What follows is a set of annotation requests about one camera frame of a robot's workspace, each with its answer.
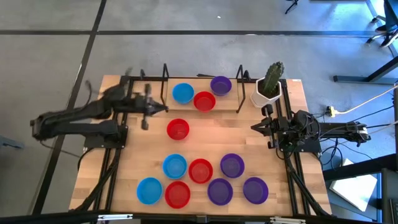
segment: cactus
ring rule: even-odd
[[[284,64],[282,62],[273,63],[266,73],[265,79],[262,80],[259,92],[265,97],[272,98],[278,94],[278,81],[284,73]]]

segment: white pot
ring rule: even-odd
[[[277,96],[268,99],[265,96],[263,96],[261,93],[259,93],[258,90],[259,81],[263,79],[264,78],[260,78],[259,80],[256,81],[256,89],[253,91],[253,93],[250,96],[250,100],[256,108],[262,108],[267,104],[273,104],[276,100],[279,99],[280,96],[282,96],[282,87],[280,85],[280,82],[278,82],[279,94]]]

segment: wooden table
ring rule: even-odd
[[[119,80],[120,76],[105,75],[100,91],[118,84]],[[152,96],[155,101],[161,102],[161,82],[134,82],[133,91],[142,92],[145,83],[152,85]],[[301,80],[287,80],[287,86],[292,110],[308,110]],[[260,109],[253,107],[249,99],[255,84],[245,83],[245,87],[246,101],[239,113],[236,113],[235,110],[211,111],[209,113],[195,110],[170,110],[168,113],[163,111],[148,119],[148,131],[140,128],[142,115],[129,114],[127,143],[121,153],[111,211],[209,215],[292,215],[284,161],[276,157],[275,149],[267,148],[268,137],[250,129],[251,125],[257,124],[264,117],[261,115]],[[242,89],[238,88],[237,90],[240,100]],[[283,97],[280,100],[285,115]],[[175,118],[183,118],[190,125],[190,133],[183,141],[174,141],[166,134],[167,124]],[[181,180],[187,183],[191,190],[191,199],[187,206],[173,209],[166,204],[164,197],[155,205],[141,204],[136,196],[136,188],[142,179],[158,178],[164,189],[172,182],[162,172],[162,162],[169,154],[173,153],[183,155],[188,164],[197,158],[207,159],[213,165],[212,179],[226,178],[220,170],[220,160],[225,154],[239,154],[245,161],[245,170],[244,174],[237,179],[226,178],[234,190],[230,203],[225,206],[212,204],[206,193],[208,183],[195,184],[186,174]],[[330,213],[330,204],[318,159],[309,153],[300,155],[307,188],[323,209]],[[97,184],[103,156],[104,149],[94,149],[82,160],[70,208],[79,206]],[[260,177],[268,185],[269,196],[263,204],[253,205],[245,199],[243,183],[249,177]],[[103,198],[106,198],[108,189],[107,187],[104,189]],[[301,195],[297,186],[295,186],[295,191],[298,210],[303,213]],[[104,199],[101,200],[100,208],[104,208],[104,201]]]

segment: plastic bowl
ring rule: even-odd
[[[225,155],[221,159],[220,166],[225,176],[230,178],[237,178],[242,175],[244,171],[243,159],[234,153]]]
[[[243,184],[243,194],[253,204],[264,203],[268,198],[267,184],[258,177],[250,177]]]
[[[232,89],[232,83],[229,78],[224,76],[214,77],[210,82],[210,88],[217,96],[225,96]]]
[[[170,179],[179,179],[187,171],[187,161],[180,154],[171,154],[163,161],[163,172]]]
[[[216,105],[216,98],[207,91],[201,91],[193,98],[193,104],[202,112],[209,112]]]
[[[159,180],[148,177],[139,182],[137,187],[138,200],[146,205],[153,205],[162,196],[163,188]]]
[[[189,133],[189,124],[184,119],[174,119],[167,125],[167,134],[174,140],[182,140]]]
[[[197,184],[204,184],[213,176],[213,167],[206,159],[195,159],[188,169],[191,179]]]
[[[175,181],[166,188],[164,197],[170,207],[182,208],[189,202],[191,191],[186,183]]]
[[[189,103],[193,98],[193,87],[188,83],[180,83],[173,88],[173,99],[181,104]]]
[[[233,196],[231,184],[222,178],[214,179],[207,188],[207,196],[216,205],[228,204]]]

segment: red bowl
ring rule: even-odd
[[[216,105],[216,98],[207,91],[201,91],[193,98],[193,104],[202,112],[209,112]]]
[[[191,179],[197,184],[204,184],[213,176],[213,167],[206,159],[195,159],[188,170]]]
[[[189,133],[189,124],[183,119],[174,119],[167,125],[167,134],[174,140],[182,140]]]
[[[166,188],[164,197],[170,207],[182,208],[189,202],[191,191],[186,183],[175,181]]]

